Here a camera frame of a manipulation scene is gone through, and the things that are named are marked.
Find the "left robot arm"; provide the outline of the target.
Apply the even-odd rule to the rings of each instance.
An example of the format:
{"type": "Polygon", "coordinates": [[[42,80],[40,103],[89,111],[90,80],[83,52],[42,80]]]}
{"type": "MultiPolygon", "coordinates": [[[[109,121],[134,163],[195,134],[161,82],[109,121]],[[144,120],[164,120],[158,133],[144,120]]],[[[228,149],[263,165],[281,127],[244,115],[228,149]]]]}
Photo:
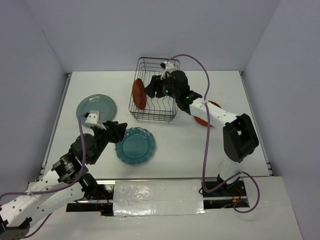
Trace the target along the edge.
{"type": "Polygon", "coordinates": [[[94,165],[109,143],[121,142],[127,126],[109,120],[94,124],[93,134],[81,132],[39,181],[24,192],[12,192],[15,198],[0,207],[0,238],[28,238],[32,226],[62,206],[95,198],[100,188],[86,165],[94,165]]]}

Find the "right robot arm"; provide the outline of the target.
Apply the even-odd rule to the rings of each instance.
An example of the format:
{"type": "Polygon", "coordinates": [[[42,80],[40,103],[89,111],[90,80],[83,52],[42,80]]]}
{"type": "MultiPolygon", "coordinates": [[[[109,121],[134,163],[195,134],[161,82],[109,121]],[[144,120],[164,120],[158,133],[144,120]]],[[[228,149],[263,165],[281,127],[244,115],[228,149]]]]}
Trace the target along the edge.
{"type": "Polygon", "coordinates": [[[150,98],[173,98],[178,108],[207,121],[207,124],[222,132],[223,150],[227,156],[217,176],[217,189],[228,196],[240,178],[241,162],[259,146],[259,139],[249,115],[228,112],[190,89],[188,78],[181,70],[154,75],[144,92],[150,98]]]}

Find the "silver foil cover panel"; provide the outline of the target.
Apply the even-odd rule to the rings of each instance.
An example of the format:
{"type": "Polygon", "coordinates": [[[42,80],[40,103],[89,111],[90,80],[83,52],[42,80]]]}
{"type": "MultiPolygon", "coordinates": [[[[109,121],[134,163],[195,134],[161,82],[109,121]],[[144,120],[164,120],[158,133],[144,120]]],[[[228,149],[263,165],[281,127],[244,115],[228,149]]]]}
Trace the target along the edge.
{"type": "Polygon", "coordinates": [[[113,192],[116,217],[186,216],[205,212],[201,181],[117,181],[113,192]]]}

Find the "teal embossed plate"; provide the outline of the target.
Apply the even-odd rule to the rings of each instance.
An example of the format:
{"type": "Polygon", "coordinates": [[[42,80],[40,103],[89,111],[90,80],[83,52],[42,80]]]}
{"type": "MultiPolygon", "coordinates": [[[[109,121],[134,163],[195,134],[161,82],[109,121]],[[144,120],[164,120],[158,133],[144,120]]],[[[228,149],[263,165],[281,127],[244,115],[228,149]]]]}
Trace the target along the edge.
{"type": "Polygon", "coordinates": [[[156,148],[156,140],[150,131],[131,127],[125,130],[123,140],[115,144],[115,153],[124,164],[143,165],[151,160],[156,148]]]}

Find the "small orange scalloped plate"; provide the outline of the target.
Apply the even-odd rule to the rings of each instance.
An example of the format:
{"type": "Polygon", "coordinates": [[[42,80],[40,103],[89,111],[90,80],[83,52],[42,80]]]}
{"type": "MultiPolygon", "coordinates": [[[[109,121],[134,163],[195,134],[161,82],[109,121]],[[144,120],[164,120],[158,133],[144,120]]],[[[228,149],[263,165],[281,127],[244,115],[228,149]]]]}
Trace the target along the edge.
{"type": "MultiPolygon", "coordinates": [[[[216,103],[216,102],[214,102],[214,101],[212,101],[212,100],[209,100],[209,102],[210,102],[212,105],[215,105],[216,107],[221,108],[221,106],[220,106],[218,103],[216,103]]],[[[201,126],[204,126],[204,127],[207,127],[207,126],[208,126],[208,122],[205,121],[204,119],[199,118],[199,117],[197,117],[197,116],[193,116],[193,118],[194,118],[195,121],[196,121],[198,124],[200,124],[201,126]]]]}

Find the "red plate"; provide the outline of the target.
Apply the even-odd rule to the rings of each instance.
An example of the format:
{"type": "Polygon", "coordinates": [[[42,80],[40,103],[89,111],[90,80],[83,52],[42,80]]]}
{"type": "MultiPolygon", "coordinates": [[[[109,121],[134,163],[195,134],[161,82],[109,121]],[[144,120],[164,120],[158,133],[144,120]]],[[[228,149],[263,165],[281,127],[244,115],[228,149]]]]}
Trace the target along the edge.
{"type": "Polygon", "coordinates": [[[135,106],[139,110],[144,110],[147,104],[147,97],[144,91],[145,87],[140,78],[136,79],[132,85],[132,98],[135,106]]]}

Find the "light green plate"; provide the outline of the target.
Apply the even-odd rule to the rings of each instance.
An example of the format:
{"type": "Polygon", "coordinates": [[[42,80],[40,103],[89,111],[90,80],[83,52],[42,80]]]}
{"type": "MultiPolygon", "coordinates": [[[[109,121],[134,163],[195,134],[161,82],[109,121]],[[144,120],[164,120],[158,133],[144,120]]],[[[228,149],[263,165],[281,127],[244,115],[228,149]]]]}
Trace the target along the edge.
{"type": "Polygon", "coordinates": [[[102,113],[102,121],[112,121],[117,113],[115,101],[104,94],[93,94],[84,98],[77,106],[76,117],[89,113],[90,111],[99,111],[102,113]]]}

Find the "black mounting rail base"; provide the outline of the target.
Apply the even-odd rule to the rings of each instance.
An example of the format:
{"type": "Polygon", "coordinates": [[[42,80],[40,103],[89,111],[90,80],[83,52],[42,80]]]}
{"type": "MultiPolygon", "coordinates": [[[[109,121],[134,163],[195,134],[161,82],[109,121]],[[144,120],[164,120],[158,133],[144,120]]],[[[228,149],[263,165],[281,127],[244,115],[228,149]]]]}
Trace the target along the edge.
{"type": "Polygon", "coordinates": [[[66,207],[68,213],[97,212],[105,217],[187,216],[212,209],[249,208],[242,180],[228,191],[205,192],[199,179],[130,180],[101,184],[97,196],[66,207]]]}

